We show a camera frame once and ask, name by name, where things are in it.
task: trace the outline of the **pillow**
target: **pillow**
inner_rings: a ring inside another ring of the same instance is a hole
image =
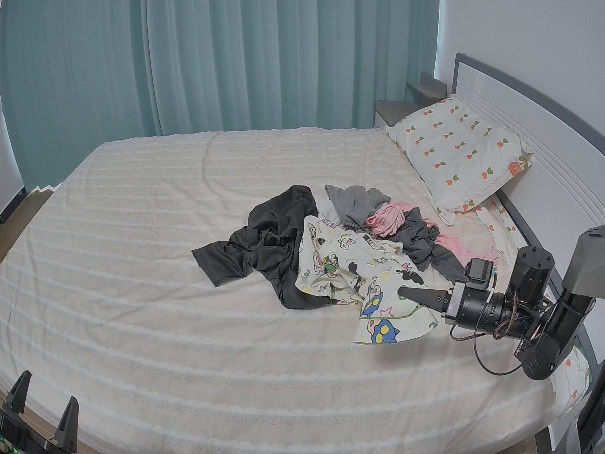
[[[479,116],[456,96],[404,117],[387,134],[408,157],[446,224],[532,163],[518,135]]]

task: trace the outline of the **white headboard panel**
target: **white headboard panel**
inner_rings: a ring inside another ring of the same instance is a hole
[[[553,253],[560,275],[551,287],[560,289],[578,236],[605,224],[605,136],[544,93],[464,54],[456,56],[452,93],[533,148],[533,165],[498,195],[528,242]],[[598,362],[604,317],[598,300],[585,321]]]

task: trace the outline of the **curtain fold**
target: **curtain fold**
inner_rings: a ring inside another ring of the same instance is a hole
[[[28,189],[96,146],[371,127],[433,73],[439,0],[3,0],[0,95]]]

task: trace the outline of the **white wall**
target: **white wall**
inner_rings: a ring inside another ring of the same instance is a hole
[[[441,0],[435,76],[457,52],[551,96],[605,134],[605,0]]]
[[[0,103],[0,212],[22,188],[23,181],[14,161],[13,149],[10,146],[9,134],[2,114],[2,103]]]

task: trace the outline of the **bed sheet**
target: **bed sheet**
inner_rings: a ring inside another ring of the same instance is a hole
[[[263,277],[214,288],[191,250],[225,240],[293,184],[375,186],[439,218],[383,130],[301,128],[130,139],[97,148],[0,264],[0,386],[110,453],[495,452],[561,413],[550,381],[485,373],[440,324],[351,341],[357,306],[284,309]],[[473,213],[450,234],[494,246]],[[500,265],[500,290],[510,268]],[[430,286],[447,281],[429,268]],[[516,341],[477,340],[492,369]]]

